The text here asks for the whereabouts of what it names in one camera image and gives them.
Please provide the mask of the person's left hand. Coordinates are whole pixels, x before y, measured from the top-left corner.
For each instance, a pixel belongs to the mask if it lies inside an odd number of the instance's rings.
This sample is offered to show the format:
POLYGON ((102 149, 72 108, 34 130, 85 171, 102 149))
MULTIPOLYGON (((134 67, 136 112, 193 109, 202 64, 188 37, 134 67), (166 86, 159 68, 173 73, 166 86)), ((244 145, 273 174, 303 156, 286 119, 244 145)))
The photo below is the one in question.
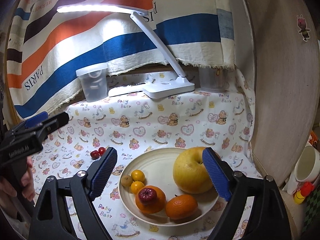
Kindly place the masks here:
POLYGON ((6 178, 1 177, 1 191, 9 195, 10 197, 16 197, 16 190, 21 187, 22 196, 31 202, 36 194, 34 189, 34 179, 32 173, 33 161, 31 156, 28 156, 26 161, 26 172, 24 173, 20 182, 17 185, 12 185, 6 178))

